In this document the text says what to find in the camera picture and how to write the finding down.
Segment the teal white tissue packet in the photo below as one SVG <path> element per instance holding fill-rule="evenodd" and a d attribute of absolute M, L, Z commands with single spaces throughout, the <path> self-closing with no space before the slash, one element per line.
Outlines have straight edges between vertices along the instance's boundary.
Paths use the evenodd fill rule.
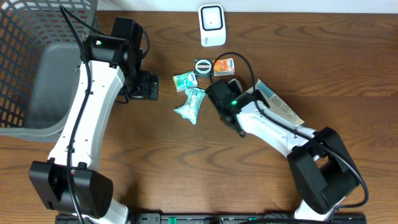
<path fill-rule="evenodd" d="M 200 88 L 186 88 L 185 94 L 187 95 L 187 101 L 181 107 L 174 109 L 174 111 L 181 115 L 182 118 L 189 119 L 192 124 L 196 124 L 198 112 L 206 93 Z"/>

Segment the cream snack bag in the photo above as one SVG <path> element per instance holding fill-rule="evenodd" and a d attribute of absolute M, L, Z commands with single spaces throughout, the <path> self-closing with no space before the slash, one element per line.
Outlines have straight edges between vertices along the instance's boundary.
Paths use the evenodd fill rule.
<path fill-rule="evenodd" d="M 270 87 L 268 87 L 260 78 L 257 79 L 256 89 L 259 90 L 270 106 L 269 109 L 285 118 L 286 120 L 300 126 L 305 126 L 306 122 Z"/>

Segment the orange snack packet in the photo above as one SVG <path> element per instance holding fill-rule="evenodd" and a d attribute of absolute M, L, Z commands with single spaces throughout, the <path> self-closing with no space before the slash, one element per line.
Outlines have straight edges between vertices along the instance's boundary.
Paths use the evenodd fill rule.
<path fill-rule="evenodd" d="M 214 76 L 219 77 L 219 76 L 234 75 L 235 65 L 233 58 L 219 59 L 213 62 L 214 62 L 213 66 Z"/>

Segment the green Zam-Buk ointment box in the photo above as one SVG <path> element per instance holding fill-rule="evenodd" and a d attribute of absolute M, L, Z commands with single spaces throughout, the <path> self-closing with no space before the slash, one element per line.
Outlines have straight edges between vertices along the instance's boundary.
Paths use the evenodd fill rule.
<path fill-rule="evenodd" d="M 212 59 L 208 58 L 196 58 L 194 60 L 194 74 L 196 77 L 209 78 L 212 76 Z"/>

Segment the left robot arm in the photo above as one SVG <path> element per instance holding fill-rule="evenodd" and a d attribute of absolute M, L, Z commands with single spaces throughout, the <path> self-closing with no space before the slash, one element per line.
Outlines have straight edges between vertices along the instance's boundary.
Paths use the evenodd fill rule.
<path fill-rule="evenodd" d="M 110 35 L 90 35 L 80 44 L 79 83 L 64 129 L 48 159 L 30 167 L 29 179 L 44 206 L 76 223 L 128 220 L 127 206 L 113 197 L 113 181 L 98 170 L 115 99 L 158 99 L 158 76 L 141 68 L 146 38 L 135 20 L 118 17 Z"/>

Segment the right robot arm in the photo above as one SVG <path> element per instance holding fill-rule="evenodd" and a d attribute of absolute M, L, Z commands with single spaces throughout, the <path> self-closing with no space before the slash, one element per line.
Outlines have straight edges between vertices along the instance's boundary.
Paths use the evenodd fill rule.
<path fill-rule="evenodd" d="M 240 136 L 252 134 L 288 161 L 302 198 L 295 219 L 327 221 L 362 178 L 338 133 L 316 131 L 276 113 L 263 82 L 244 91 L 240 82 L 219 80 L 206 90 L 225 125 Z"/>

